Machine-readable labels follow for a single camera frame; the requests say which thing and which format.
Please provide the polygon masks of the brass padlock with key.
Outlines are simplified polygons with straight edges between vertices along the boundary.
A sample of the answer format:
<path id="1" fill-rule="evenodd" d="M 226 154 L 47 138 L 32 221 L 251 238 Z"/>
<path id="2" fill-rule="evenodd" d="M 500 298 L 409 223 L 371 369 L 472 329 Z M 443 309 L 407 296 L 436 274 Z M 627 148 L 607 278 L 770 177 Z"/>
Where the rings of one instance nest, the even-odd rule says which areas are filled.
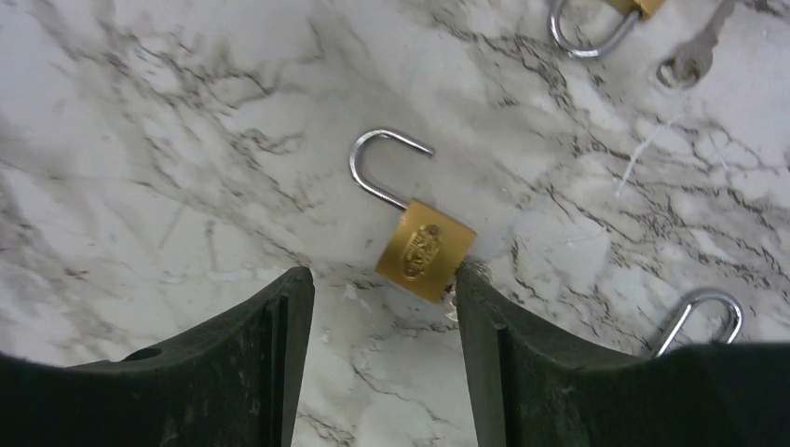
<path id="1" fill-rule="evenodd" d="M 594 31 L 592 36 L 583 35 L 580 30 L 575 34 L 566 34 L 564 12 L 570 1 L 552 1 L 547 17 L 547 31 L 553 43 L 566 56 L 576 60 L 593 60 L 602 58 L 615 49 L 628 37 L 639 21 L 653 17 L 665 4 L 663 0 L 610 0 L 600 1 L 612 10 L 616 10 L 620 18 L 612 22 L 609 29 Z"/>

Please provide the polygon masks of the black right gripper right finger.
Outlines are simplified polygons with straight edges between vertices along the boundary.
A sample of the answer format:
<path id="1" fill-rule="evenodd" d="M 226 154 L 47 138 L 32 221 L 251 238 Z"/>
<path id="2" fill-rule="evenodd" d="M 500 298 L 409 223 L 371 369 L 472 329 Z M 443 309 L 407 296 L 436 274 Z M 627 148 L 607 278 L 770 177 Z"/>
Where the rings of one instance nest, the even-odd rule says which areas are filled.
<path id="1" fill-rule="evenodd" d="M 482 446 L 785 446 L 786 343 L 686 345 L 644 359 L 584 340 L 473 270 L 456 306 Z"/>

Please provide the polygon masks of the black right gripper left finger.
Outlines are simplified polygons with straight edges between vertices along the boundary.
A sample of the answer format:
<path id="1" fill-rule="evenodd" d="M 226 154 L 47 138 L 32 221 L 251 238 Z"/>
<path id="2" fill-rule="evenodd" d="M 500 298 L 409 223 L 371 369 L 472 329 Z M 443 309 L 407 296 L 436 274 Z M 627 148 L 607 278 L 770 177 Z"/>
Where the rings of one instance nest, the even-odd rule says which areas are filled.
<path id="1" fill-rule="evenodd" d="M 294 267 L 246 301 L 120 361 L 3 355 L 5 446 L 288 446 L 315 288 Z"/>

